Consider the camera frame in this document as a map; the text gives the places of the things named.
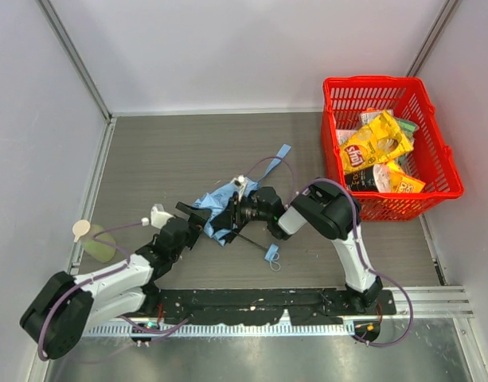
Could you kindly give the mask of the light blue folding umbrella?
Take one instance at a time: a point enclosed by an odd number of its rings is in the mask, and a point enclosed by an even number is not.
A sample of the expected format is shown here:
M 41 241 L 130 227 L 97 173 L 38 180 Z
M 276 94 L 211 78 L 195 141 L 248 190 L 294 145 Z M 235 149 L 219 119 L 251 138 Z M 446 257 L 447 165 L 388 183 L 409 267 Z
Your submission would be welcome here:
M 268 174 L 284 160 L 290 150 L 290 145 L 283 144 L 275 156 L 266 157 L 259 160 L 247 172 L 247 174 L 241 174 L 233 178 L 226 185 L 222 185 L 220 188 L 212 191 L 211 193 L 206 193 L 203 197 L 198 198 L 193 203 L 193 207 L 208 209 L 211 212 L 211 216 L 204 226 L 204 233 L 207 235 L 207 237 L 215 240 L 222 247 L 229 244 L 229 239 L 225 239 L 224 237 L 232 232 L 231 228 L 235 228 L 235 224 L 230 224 L 230 228 L 215 228 L 214 221 L 216 217 L 222 217 L 224 209 L 230 206 L 230 198 L 234 196 L 234 193 L 238 193 L 236 181 L 244 180 L 245 190 L 243 195 L 246 197 L 250 196 L 251 192 L 257 191 L 260 188 L 260 182 L 262 182 L 268 176 Z M 253 181 L 248 174 L 252 172 L 259 164 L 267 160 L 270 160 L 270 163 L 264 171 L 264 174 L 257 181 Z

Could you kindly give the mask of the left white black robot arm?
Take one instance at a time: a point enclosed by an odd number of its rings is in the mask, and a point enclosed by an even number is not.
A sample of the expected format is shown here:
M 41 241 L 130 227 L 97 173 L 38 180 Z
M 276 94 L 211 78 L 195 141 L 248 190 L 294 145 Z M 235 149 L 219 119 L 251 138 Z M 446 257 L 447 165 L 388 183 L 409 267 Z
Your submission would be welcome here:
M 209 221 L 210 209 L 177 203 L 184 219 L 154 205 L 149 224 L 158 230 L 151 242 L 126 259 L 85 275 L 64 271 L 49 278 L 21 316 L 20 326 L 37 343 L 42 361 L 69 353 L 91 328 L 118 316 L 154 309 L 155 281 L 169 272 L 185 248 L 192 248 Z

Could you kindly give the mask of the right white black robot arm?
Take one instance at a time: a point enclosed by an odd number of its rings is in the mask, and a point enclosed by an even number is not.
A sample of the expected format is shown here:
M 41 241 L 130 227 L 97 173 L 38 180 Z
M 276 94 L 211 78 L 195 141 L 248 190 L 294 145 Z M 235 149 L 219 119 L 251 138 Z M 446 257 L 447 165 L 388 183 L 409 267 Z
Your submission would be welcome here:
M 252 221 L 264 222 L 277 240 L 288 240 L 309 224 L 330 240 L 337 252 L 345 272 L 349 304 L 361 314 L 377 305 L 383 283 L 368 265 L 364 246 L 358 243 L 360 205 L 339 184 L 318 179 L 285 205 L 271 186 L 244 187 L 236 179 L 228 187 L 206 195 L 200 208 L 210 211 L 204 224 L 206 234 L 223 245 Z

